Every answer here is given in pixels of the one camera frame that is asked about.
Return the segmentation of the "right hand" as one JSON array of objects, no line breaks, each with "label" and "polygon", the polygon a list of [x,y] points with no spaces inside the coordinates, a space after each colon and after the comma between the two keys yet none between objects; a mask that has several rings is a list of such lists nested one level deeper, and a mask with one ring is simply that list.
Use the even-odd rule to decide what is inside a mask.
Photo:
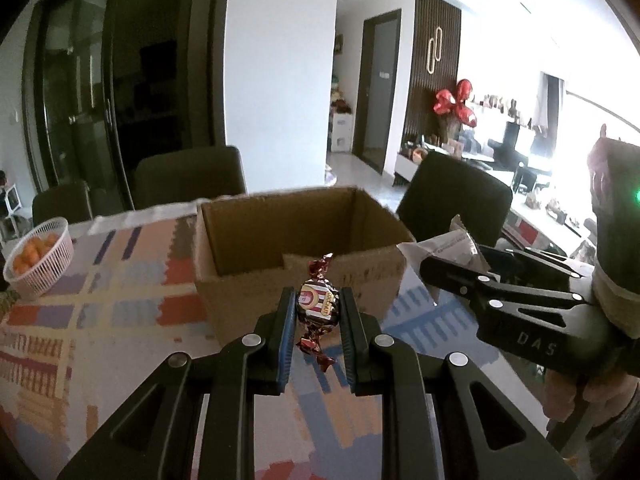
[{"label": "right hand", "polygon": [[639,379],[621,370],[585,385],[554,370],[544,376],[544,414],[556,422],[552,434],[563,458],[573,457],[595,431],[597,450],[606,446],[639,460]]}]

